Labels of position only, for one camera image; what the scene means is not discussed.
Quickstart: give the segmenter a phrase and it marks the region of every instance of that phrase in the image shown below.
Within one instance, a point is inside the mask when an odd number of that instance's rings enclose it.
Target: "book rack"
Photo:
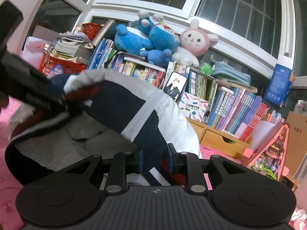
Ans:
[[[190,118],[187,118],[187,120],[194,128],[201,145],[219,150],[236,159],[242,159],[243,157],[250,158],[253,154],[253,151],[250,149],[253,143],[252,137],[249,137],[246,142],[243,142],[231,135],[209,127],[206,124],[199,123]]]

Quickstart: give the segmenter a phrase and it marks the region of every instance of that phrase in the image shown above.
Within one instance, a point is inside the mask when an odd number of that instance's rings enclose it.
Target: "white tissue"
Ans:
[[[305,214],[305,210],[300,209],[298,211],[294,211],[291,221],[294,221],[293,228],[295,230],[303,230],[305,223],[304,220],[307,219],[307,215]]]

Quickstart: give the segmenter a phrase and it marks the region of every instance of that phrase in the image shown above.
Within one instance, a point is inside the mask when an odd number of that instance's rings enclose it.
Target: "white box with pencil print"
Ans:
[[[186,92],[183,94],[179,102],[179,108],[181,109],[183,115],[198,122],[201,122],[208,106],[208,101]]]

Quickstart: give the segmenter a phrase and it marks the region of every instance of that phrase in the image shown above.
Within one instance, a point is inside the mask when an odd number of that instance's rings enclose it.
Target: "stuffed animal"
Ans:
[[[199,67],[199,61],[196,57],[205,54],[209,46],[214,46],[218,42],[217,35],[206,34],[198,26],[199,21],[193,19],[190,28],[180,35],[180,47],[172,55],[172,61],[187,66]]]
[[[164,17],[161,14],[154,14],[153,16],[150,16],[149,11],[146,9],[141,9],[138,12],[138,16],[138,29],[145,35],[149,35],[152,27],[164,20]]]
[[[117,49],[125,50],[127,53],[134,55],[139,55],[140,50],[143,48],[150,50],[154,47],[144,33],[136,28],[126,27],[123,24],[119,24],[116,27],[114,42]]]
[[[174,53],[179,46],[179,37],[177,33],[163,22],[152,27],[149,32],[149,39],[154,47],[160,51],[168,48]]]
[[[141,57],[147,57],[148,63],[157,65],[159,67],[165,67],[171,61],[172,51],[165,49],[163,51],[153,49],[150,51],[141,51]]]

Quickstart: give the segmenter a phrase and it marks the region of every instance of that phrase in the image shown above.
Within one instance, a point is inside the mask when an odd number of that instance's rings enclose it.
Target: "red basket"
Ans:
[[[102,26],[98,23],[84,23],[82,24],[84,27],[83,33],[86,34],[86,36],[92,41],[95,36],[98,34],[99,30],[102,28]]]
[[[49,54],[47,54],[46,58],[46,52],[44,52],[43,58],[40,63],[39,71],[41,71],[44,75],[47,76],[56,64],[62,65],[64,68],[63,72],[66,74],[80,73],[82,70],[86,69],[85,64],[79,64],[68,60],[57,59],[51,57]]]

